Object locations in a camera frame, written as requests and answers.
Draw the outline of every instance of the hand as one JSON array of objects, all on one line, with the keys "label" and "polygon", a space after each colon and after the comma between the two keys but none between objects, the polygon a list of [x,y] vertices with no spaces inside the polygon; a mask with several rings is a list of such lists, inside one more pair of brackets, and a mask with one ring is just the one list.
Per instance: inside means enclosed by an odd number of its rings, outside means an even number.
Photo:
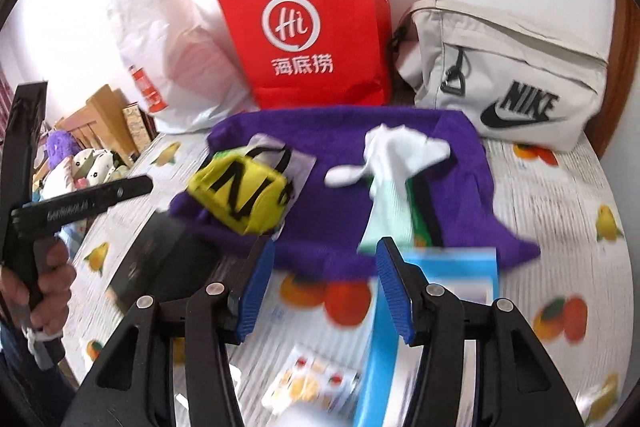
[{"label": "hand", "polygon": [[[44,300],[31,312],[31,323],[34,328],[42,328],[47,335],[62,331],[69,316],[67,305],[71,298],[71,284],[76,279],[76,269],[66,263],[68,259],[65,244],[57,241],[47,253],[47,264],[54,270],[38,279]],[[0,292],[9,308],[12,305],[29,304],[27,287],[15,273],[4,267],[0,268]]]}]

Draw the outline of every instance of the metal screw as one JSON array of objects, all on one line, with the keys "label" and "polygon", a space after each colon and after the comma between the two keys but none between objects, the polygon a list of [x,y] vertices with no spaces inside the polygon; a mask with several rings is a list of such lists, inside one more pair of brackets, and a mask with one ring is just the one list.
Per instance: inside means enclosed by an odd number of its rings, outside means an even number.
[{"label": "metal screw", "polygon": [[499,299],[496,306],[498,306],[498,309],[503,312],[509,313],[513,311],[513,303],[509,299]]},{"label": "metal screw", "polygon": [[225,285],[220,282],[212,282],[207,286],[207,293],[209,295],[220,295],[225,290]]},{"label": "metal screw", "polygon": [[154,303],[154,298],[151,295],[143,295],[136,301],[136,306],[141,310],[146,310]]},{"label": "metal screw", "polygon": [[430,284],[427,286],[427,293],[433,297],[442,297],[444,295],[444,288],[439,284]]}]

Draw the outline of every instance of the nike swoosh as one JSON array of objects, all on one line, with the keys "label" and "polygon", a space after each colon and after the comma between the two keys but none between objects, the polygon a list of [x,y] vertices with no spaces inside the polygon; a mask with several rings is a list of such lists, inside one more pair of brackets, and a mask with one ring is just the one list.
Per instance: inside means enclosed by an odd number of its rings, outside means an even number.
[{"label": "nike swoosh", "polygon": [[550,120],[523,120],[518,118],[516,120],[504,120],[498,116],[495,112],[495,106],[498,105],[498,101],[492,103],[487,107],[480,115],[480,121],[491,129],[509,129],[511,127],[522,127],[524,125],[533,125],[535,123],[552,123],[556,121],[562,121],[564,118],[552,118]]}]

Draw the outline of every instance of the plastic packaging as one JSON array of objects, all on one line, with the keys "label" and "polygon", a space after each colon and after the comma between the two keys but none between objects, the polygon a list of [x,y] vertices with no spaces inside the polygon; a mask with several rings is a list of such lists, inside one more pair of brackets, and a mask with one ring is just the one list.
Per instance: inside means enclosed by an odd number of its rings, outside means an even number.
[{"label": "plastic packaging", "polygon": [[338,412],[355,390],[356,378],[353,369],[322,359],[306,347],[295,346],[269,386],[262,405],[274,415],[299,401]]},{"label": "plastic packaging", "polygon": [[214,126],[255,104],[192,0],[111,0],[107,14],[138,103],[160,132]]}]

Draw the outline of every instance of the black box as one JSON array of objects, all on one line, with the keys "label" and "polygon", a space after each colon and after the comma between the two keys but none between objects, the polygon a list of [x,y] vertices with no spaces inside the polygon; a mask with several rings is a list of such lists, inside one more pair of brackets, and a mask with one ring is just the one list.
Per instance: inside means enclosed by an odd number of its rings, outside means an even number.
[{"label": "black box", "polygon": [[155,212],[109,283],[107,295],[126,313],[139,297],[183,299],[202,288],[222,254],[167,212]]}]

